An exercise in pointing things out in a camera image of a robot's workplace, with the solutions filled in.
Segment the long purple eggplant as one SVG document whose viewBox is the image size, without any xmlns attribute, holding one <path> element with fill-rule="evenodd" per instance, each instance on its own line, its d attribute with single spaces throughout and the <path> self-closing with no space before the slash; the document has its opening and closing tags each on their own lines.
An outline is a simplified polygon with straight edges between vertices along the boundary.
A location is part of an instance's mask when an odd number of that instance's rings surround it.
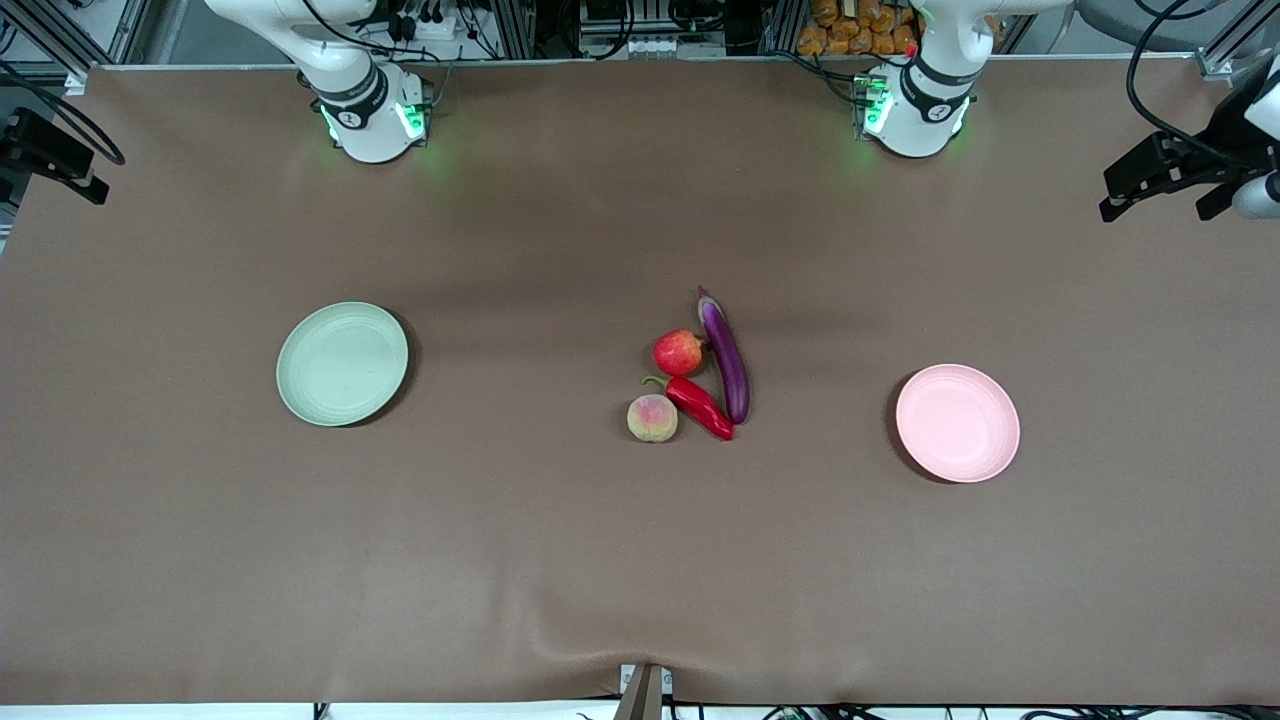
<svg viewBox="0 0 1280 720">
<path fill-rule="evenodd" d="M 727 416 L 741 425 L 753 400 L 746 364 L 723 307 L 703 286 L 698 287 L 698 316 L 719 368 Z"/>
</svg>

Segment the yellow pink peach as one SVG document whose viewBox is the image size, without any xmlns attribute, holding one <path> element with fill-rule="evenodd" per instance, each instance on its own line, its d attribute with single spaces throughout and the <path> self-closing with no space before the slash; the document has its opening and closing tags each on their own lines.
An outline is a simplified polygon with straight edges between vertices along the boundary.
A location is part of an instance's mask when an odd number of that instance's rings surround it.
<svg viewBox="0 0 1280 720">
<path fill-rule="evenodd" d="M 678 410 L 664 395 L 644 395 L 628 405 L 626 424 L 635 439 L 664 443 L 678 429 Z"/>
</svg>

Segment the pink plate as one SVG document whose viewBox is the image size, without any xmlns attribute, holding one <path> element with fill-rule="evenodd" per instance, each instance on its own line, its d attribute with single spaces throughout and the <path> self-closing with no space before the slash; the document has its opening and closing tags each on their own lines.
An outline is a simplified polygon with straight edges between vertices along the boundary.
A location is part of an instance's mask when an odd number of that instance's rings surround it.
<svg viewBox="0 0 1280 720">
<path fill-rule="evenodd" d="M 974 366 L 946 363 L 911 374 L 893 410 L 899 438 L 915 464 L 956 484 L 975 484 L 1009 469 L 1021 423 L 1009 392 Z"/>
</svg>

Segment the red chili pepper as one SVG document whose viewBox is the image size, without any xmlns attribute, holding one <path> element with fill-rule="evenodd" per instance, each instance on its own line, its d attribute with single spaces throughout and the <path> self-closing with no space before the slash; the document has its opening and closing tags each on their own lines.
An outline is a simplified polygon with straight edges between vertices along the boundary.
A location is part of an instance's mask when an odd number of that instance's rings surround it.
<svg viewBox="0 0 1280 720">
<path fill-rule="evenodd" d="M 659 386 L 663 395 L 696 424 L 722 441 L 735 438 L 735 425 L 721 410 L 713 396 L 695 382 L 682 375 L 646 375 L 643 384 Z"/>
</svg>

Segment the brown table cover sheet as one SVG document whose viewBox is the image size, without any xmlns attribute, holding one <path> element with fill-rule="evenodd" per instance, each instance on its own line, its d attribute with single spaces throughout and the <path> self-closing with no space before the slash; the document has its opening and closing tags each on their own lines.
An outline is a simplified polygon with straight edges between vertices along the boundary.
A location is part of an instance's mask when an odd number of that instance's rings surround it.
<svg viewBox="0 0 1280 720">
<path fill-rule="evenodd" d="M 426 147 L 328 141 L 288 70 L 99 70 L 102 206 L 0 254 L 0 705 L 1280 705 L 1280 222 L 1097 209 L 1117 60 L 996 61 L 904 160 L 787 61 L 462 67 Z M 735 438 L 652 346 L 723 307 Z M 410 373 L 316 427 L 307 315 Z M 686 375 L 726 414 L 716 355 Z M 893 420 L 955 363 L 1021 423 L 941 480 Z"/>
</svg>

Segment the light green plate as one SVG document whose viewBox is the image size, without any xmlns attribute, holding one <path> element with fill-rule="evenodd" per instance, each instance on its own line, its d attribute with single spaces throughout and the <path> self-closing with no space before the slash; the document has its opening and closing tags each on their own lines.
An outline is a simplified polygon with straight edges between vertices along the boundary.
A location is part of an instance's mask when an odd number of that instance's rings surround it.
<svg viewBox="0 0 1280 720">
<path fill-rule="evenodd" d="M 349 427 L 379 414 L 410 373 L 410 337 L 388 310 L 332 304 L 287 336 L 276 359 L 276 391 L 300 420 Z"/>
</svg>

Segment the metal table edge clamp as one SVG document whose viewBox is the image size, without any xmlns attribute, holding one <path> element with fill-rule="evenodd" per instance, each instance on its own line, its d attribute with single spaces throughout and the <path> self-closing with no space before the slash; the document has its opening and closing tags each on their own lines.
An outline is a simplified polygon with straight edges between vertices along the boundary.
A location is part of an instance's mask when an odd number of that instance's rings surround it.
<svg viewBox="0 0 1280 720">
<path fill-rule="evenodd" d="M 664 712 L 675 696 L 673 676 L 657 664 L 620 667 L 620 703 L 613 720 L 669 720 Z"/>
</svg>

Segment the grey rounded chair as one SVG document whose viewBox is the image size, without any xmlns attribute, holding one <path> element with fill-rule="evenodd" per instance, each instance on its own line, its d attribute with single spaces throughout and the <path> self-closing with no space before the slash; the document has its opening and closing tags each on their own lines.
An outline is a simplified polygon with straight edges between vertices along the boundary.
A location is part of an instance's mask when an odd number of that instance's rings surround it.
<svg viewBox="0 0 1280 720">
<path fill-rule="evenodd" d="M 1075 10 L 1089 27 L 1117 41 L 1135 45 L 1157 14 L 1176 0 L 1076 0 Z M 1206 46 L 1226 24 L 1233 9 L 1225 3 L 1204 10 L 1208 0 L 1189 0 L 1170 15 L 1146 45 L 1155 53 L 1189 53 Z"/>
</svg>

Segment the bag of orange pieces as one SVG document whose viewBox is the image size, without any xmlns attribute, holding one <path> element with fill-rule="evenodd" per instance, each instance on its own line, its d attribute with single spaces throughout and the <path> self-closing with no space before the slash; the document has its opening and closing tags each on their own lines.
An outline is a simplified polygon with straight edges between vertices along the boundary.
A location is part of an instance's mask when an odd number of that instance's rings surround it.
<svg viewBox="0 0 1280 720">
<path fill-rule="evenodd" d="M 911 56 L 924 29 L 909 0 L 805 0 L 800 56 Z"/>
</svg>

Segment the red apple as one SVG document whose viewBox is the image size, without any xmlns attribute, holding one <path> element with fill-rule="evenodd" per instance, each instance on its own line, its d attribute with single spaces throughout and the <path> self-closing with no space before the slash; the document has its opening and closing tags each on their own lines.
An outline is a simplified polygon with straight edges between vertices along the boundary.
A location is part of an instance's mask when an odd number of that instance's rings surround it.
<svg viewBox="0 0 1280 720">
<path fill-rule="evenodd" d="M 655 369 L 669 377 L 694 375 L 700 372 L 708 342 L 690 329 L 675 329 L 658 337 L 652 346 Z"/>
</svg>

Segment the aluminium frame profile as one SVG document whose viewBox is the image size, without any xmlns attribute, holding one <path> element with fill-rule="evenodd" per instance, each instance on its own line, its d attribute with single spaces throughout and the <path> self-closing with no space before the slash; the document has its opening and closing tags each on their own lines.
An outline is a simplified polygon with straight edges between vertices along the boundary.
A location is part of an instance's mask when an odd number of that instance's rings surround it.
<svg viewBox="0 0 1280 720">
<path fill-rule="evenodd" d="M 506 60 L 534 58 L 538 0 L 488 0 Z"/>
<path fill-rule="evenodd" d="M 759 41 L 762 54 L 774 50 L 795 51 L 800 33 L 812 18 L 809 1 L 762 0 L 763 28 Z"/>
<path fill-rule="evenodd" d="M 97 61 L 96 46 L 52 0 L 0 0 L 0 18 L 70 74 L 83 77 Z"/>
<path fill-rule="evenodd" d="M 1196 61 L 1204 79 L 1225 81 L 1274 54 L 1277 45 L 1280 45 L 1280 15 L 1272 15 L 1258 23 L 1222 29 L 1196 50 Z"/>
</svg>

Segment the white power strip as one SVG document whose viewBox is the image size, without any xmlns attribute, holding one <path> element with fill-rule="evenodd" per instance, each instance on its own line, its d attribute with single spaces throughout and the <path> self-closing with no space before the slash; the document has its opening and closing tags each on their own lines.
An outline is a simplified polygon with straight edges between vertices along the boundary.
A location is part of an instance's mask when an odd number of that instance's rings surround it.
<svg viewBox="0 0 1280 720">
<path fill-rule="evenodd" d="M 448 42 L 458 37 L 460 12 L 454 0 L 381 0 L 393 42 Z"/>
</svg>

